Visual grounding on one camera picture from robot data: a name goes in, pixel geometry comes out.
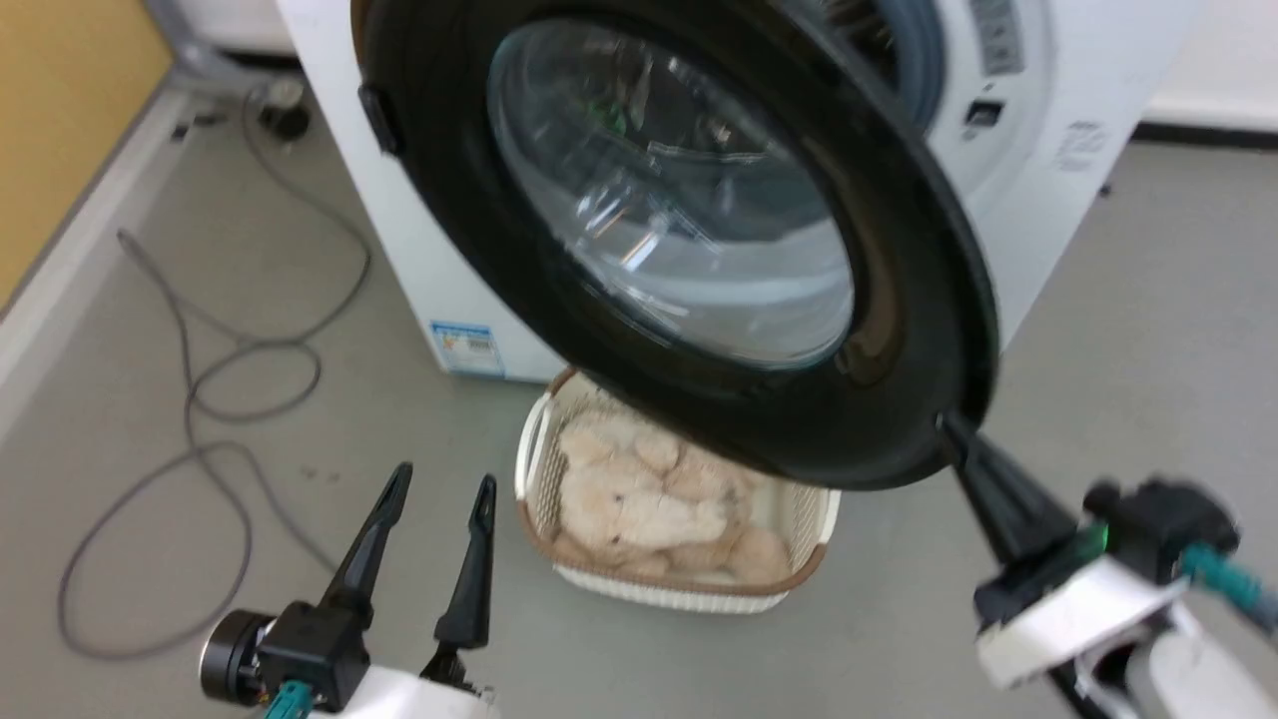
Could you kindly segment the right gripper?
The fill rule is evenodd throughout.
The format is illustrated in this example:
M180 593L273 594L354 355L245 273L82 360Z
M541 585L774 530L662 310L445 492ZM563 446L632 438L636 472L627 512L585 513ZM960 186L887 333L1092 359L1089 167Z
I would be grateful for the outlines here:
M1077 531L1074 513L961 412L941 412L939 439L990 554L1008 564L973 596L987 679L1013 690L1045 678L1080 718L1136 718L1135 701L1095 670L1157 633L1186 579L1146 581L1105 550L1104 524Z

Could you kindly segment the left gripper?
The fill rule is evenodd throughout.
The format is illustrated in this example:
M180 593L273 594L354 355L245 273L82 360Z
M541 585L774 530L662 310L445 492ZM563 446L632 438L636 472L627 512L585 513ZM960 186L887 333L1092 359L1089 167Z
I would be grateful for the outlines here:
M380 562L406 504L412 484L412 461L394 469L378 501L346 556L339 562L325 589L320 607L350 610L360 624L371 624L371 596ZM435 623L435 641L450 649L484 649L489 642L493 564L496 556L497 483L484 474L466 518L466 552L452 587L450 604ZM498 718L496 696L470 685L435 682L412 672L368 663L363 678L341 710L325 710L325 718Z

